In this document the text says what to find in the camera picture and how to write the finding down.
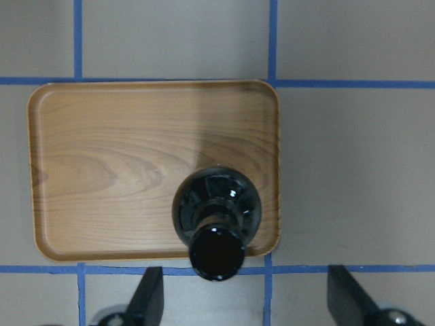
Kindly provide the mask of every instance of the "blue tape line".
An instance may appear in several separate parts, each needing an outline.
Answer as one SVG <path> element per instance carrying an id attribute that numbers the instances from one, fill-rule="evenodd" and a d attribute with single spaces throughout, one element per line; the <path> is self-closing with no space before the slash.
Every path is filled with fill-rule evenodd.
<path id="1" fill-rule="evenodd" d="M 271 326 L 271 306 L 273 294 L 273 262 L 272 254 L 269 253 L 264 257 L 264 310 L 263 325 Z"/>
<path id="2" fill-rule="evenodd" d="M 77 285 L 79 291 L 79 326 L 86 326 L 86 266 L 84 263 L 77 264 Z"/>
<path id="3" fill-rule="evenodd" d="M 271 258 L 265 257 L 266 267 L 244 267 L 239 270 L 238 275 L 267 275 L 270 271 L 273 274 L 312 274 L 326 273 L 327 265 L 319 266 L 272 266 Z M 361 273 L 412 273 L 412 272 L 435 272 L 435 264 L 426 265 L 347 265 L 351 272 Z M 83 267 L 85 274 L 96 275 L 142 275 L 146 267 L 118 267 L 118 266 L 93 266 Z M 77 266 L 29 266 L 29 265 L 0 265 L 0 274 L 77 274 Z M 164 267 L 163 274 L 169 276 L 195 276 L 192 268 Z"/>
<path id="4" fill-rule="evenodd" d="M 434 89 L 435 81 L 408 80 L 317 80 L 278 79 L 272 86 L 280 88 L 410 88 Z"/>
<path id="5" fill-rule="evenodd" d="M 0 77 L 0 85 L 44 85 L 74 81 L 71 77 Z"/>
<path id="6" fill-rule="evenodd" d="M 117 267 L 86 265 L 88 275 L 143 275 L 145 267 Z"/>
<path id="7" fill-rule="evenodd" d="M 0 85 L 44 85 L 71 82 L 200 82 L 221 79 L 0 77 Z M 274 88 L 402 88 L 435 89 L 435 81 L 263 79 Z"/>
<path id="8" fill-rule="evenodd" d="M 346 268 L 351 272 L 360 273 L 435 272 L 435 265 L 348 265 Z M 327 272 L 327 266 L 273 266 L 273 274 L 313 274 Z"/>
<path id="9" fill-rule="evenodd" d="M 327 271 L 327 266 L 273 266 L 273 274 L 311 274 Z"/>
<path id="10" fill-rule="evenodd" d="M 416 265 L 416 266 L 403 266 L 403 265 L 348 265 L 346 268 L 351 272 L 361 273 L 422 273 L 422 272 L 435 272 L 435 265 Z"/>
<path id="11" fill-rule="evenodd" d="M 266 274 L 265 267 L 243 267 L 237 275 L 264 275 Z"/>
<path id="12" fill-rule="evenodd" d="M 76 274 L 76 266 L 0 266 L 0 273 L 12 274 Z"/>
<path id="13" fill-rule="evenodd" d="M 278 0 L 269 1 L 268 82 L 277 78 Z"/>
<path id="14" fill-rule="evenodd" d="M 82 78 L 82 0 L 74 0 L 74 78 Z"/>

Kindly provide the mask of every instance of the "wooden tray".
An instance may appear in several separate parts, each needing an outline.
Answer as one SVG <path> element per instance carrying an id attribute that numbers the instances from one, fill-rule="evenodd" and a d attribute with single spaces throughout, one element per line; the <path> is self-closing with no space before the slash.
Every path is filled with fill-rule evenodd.
<path id="1" fill-rule="evenodd" d="M 279 238 L 279 103 L 261 81 L 48 84 L 28 103 L 35 242 L 55 261 L 187 257 L 171 206 L 216 164 L 262 200 L 248 255 Z"/>

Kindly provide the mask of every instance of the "floor tile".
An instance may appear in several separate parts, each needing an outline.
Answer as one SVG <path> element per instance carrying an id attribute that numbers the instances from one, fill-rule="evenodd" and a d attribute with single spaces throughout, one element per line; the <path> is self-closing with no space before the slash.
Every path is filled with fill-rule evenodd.
<path id="1" fill-rule="evenodd" d="M 73 1 L 2 1 L 0 76 L 73 75 Z"/>
<path id="2" fill-rule="evenodd" d="M 435 262 L 435 93 L 279 89 L 275 265 Z"/>
<path id="3" fill-rule="evenodd" d="M 435 319 L 434 273 L 354 273 L 353 276 L 379 306 L 405 309 L 425 325 Z M 326 274 L 274 275 L 271 325 L 335 326 L 326 302 L 326 280 Z"/>
<path id="4" fill-rule="evenodd" d="M 277 77 L 435 78 L 435 3 L 279 1 Z"/>
<path id="5" fill-rule="evenodd" d="M 27 99 L 35 86 L 0 86 L 0 264 L 52 265 L 33 241 Z"/>
<path id="6" fill-rule="evenodd" d="M 141 276 L 86 276 L 88 323 L 106 307 L 126 305 Z M 262 325 L 264 277 L 235 276 L 220 283 L 197 276 L 164 276 L 161 325 Z"/>
<path id="7" fill-rule="evenodd" d="M 2 325 L 77 326 L 76 275 L 0 274 Z"/>
<path id="8" fill-rule="evenodd" d="M 86 77 L 265 78 L 268 1 L 83 3 Z"/>

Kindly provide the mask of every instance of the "metal screw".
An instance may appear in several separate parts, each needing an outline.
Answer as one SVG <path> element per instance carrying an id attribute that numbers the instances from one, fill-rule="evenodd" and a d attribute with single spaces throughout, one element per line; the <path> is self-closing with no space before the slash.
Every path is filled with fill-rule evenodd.
<path id="1" fill-rule="evenodd" d="M 405 325 L 407 322 L 406 316 L 399 310 L 388 312 L 388 318 L 397 325 Z"/>

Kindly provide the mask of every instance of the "tray rim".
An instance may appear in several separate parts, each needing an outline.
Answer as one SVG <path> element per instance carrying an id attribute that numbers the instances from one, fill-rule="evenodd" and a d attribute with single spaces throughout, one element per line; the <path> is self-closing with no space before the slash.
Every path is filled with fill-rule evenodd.
<path id="1" fill-rule="evenodd" d="M 34 189 L 33 189 L 33 182 L 34 182 L 34 176 L 32 171 L 32 147 L 31 147 L 31 120 L 30 120 L 30 113 L 32 110 L 33 100 L 35 97 L 38 97 L 39 93 L 45 93 L 43 97 L 41 97 L 38 102 L 42 102 L 42 100 L 49 96 L 53 90 L 55 91 L 56 88 L 62 88 L 62 87 L 73 87 L 76 86 L 78 88 L 82 88 L 83 90 L 86 89 L 86 86 L 89 87 L 113 87 L 113 86 L 121 86 L 121 87 L 137 87 L 137 89 L 140 89 L 140 87 L 156 87 L 161 85 L 170 85 L 170 86 L 196 86 L 200 88 L 201 86 L 218 86 L 218 87 L 230 87 L 230 86 L 242 86 L 247 84 L 256 84 L 260 87 L 266 88 L 268 92 L 270 92 L 273 95 L 274 101 L 275 101 L 275 110 L 276 110 L 276 116 L 277 116 L 277 130 L 276 130 L 276 136 L 277 136 L 277 143 L 276 143 L 276 160 L 277 160 L 277 170 L 275 171 L 275 178 L 276 179 L 276 190 L 277 190 L 277 208 L 276 208 L 276 217 L 274 220 L 276 221 L 276 226 L 274 227 L 274 237 L 273 241 L 267 246 L 265 249 L 263 249 L 261 252 L 258 253 L 252 253 L 249 250 L 249 246 L 247 248 L 247 255 L 246 257 L 262 257 L 265 255 L 268 255 L 271 253 L 276 246 L 279 244 L 279 240 L 281 238 L 281 103 L 277 94 L 277 91 L 266 81 L 263 81 L 261 79 L 187 79 L 187 80 L 139 80 L 139 81 L 80 81 L 80 82 L 50 82 L 43 85 L 40 85 L 34 91 L 31 93 L 27 100 L 26 104 L 26 118 L 27 118 L 27 145 L 28 145 L 28 159 L 29 159 L 29 170 L 30 170 L 30 188 L 31 188 L 31 206 L 32 206 L 32 218 L 33 218 L 33 241 L 35 243 L 35 246 L 37 250 L 47 259 L 53 262 L 78 262 L 78 261 L 153 261 L 153 260 L 176 260 L 176 259 L 188 259 L 188 248 L 186 247 L 185 255 L 181 252 L 173 252 L 169 253 L 168 256 L 156 256 L 153 255 L 161 255 L 162 252 L 153 252 L 152 254 L 148 253 L 146 254 L 144 251 L 136 251 L 132 250 L 128 256 L 126 256 L 125 253 L 116 253 L 113 254 L 104 254 L 104 257 L 89 257 L 91 255 L 95 255 L 93 252 L 85 252 L 85 253 L 74 253 L 65 256 L 65 254 L 57 253 L 56 251 L 50 250 L 47 248 L 47 246 L 44 246 L 46 244 L 45 242 L 40 242 L 37 239 L 37 217 L 35 214 L 35 197 L 34 197 Z"/>

